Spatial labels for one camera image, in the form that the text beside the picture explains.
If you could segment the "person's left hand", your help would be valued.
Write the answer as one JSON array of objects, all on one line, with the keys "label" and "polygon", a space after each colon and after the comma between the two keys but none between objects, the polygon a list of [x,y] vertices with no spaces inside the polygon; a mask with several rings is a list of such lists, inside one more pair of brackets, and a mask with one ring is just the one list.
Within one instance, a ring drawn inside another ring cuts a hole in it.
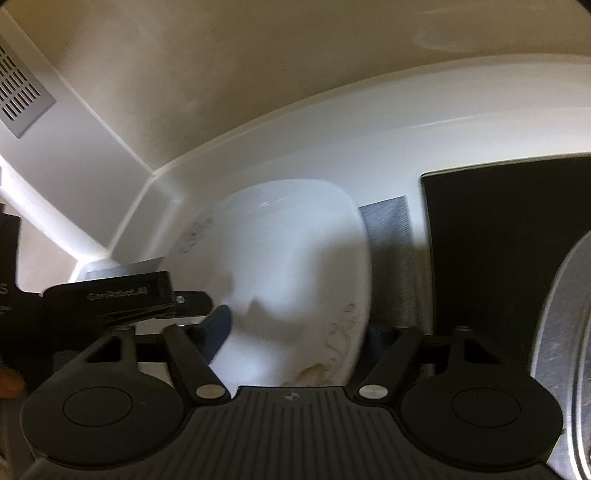
[{"label": "person's left hand", "polygon": [[4,365],[0,366],[0,398],[12,399],[20,396],[24,391],[23,378],[15,371]]}]

